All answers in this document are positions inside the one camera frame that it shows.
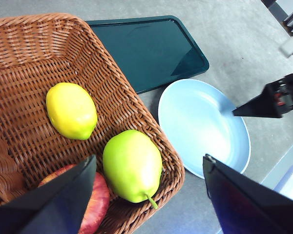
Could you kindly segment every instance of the green pear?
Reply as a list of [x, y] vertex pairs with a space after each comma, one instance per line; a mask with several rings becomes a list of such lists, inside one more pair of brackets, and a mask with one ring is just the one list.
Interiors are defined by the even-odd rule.
[[162, 157], [150, 138], [136, 130], [124, 131], [108, 141], [103, 170], [113, 191], [133, 203], [149, 200], [160, 185]]

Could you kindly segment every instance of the gray floor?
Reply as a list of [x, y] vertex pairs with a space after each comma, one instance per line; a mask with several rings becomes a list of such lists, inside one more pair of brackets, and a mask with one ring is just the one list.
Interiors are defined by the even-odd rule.
[[[175, 15], [209, 60], [210, 69], [196, 78], [237, 106], [258, 95], [266, 83], [293, 72], [293, 58], [278, 51], [288, 35], [260, 0], [0, 0], [0, 17], [46, 12], [84, 20]], [[162, 91], [140, 95], [155, 117]], [[282, 119], [246, 117], [245, 122], [252, 149], [245, 175], [262, 181], [293, 144], [293, 111]], [[181, 191], [135, 233], [214, 234], [218, 229], [204, 180], [186, 172]]]

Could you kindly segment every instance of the brown wicker basket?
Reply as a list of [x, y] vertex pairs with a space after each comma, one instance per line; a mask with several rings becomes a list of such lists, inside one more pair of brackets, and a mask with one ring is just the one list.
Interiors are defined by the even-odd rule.
[[[90, 139], [70, 140], [51, 125], [47, 91], [59, 82], [85, 88], [98, 111]], [[90, 27], [69, 14], [0, 19], [0, 205], [34, 189], [48, 174], [102, 152], [114, 135], [137, 129], [163, 159], [154, 200], [162, 207], [181, 188], [184, 167], [177, 153]], [[97, 233], [131, 233], [154, 214], [149, 202], [132, 204], [111, 193]]]

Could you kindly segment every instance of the lemon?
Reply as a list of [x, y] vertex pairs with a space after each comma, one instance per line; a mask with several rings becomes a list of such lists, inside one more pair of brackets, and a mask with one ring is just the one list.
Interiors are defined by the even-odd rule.
[[88, 139], [98, 121], [91, 96], [77, 84], [53, 86], [47, 93], [46, 106], [52, 125], [69, 139]]

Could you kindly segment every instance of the apple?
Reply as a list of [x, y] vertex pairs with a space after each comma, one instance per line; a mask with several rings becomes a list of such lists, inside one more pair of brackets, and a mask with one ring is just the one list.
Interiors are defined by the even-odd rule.
[[[74, 166], [76, 165], [70, 164], [58, 169], [54, 173], [44, 178], [40, 182], [38, 187], [50, 182], [51, 180], [68, 171]], [[92, 194], [84, 213], [84, 218], [82, 220], [78, 234], [93, 234], [103, 221], [106, 211], [108, 209], [108, 204], [109, 191], [106, 185], [106, 181], [100, 173], [96, 172]]]

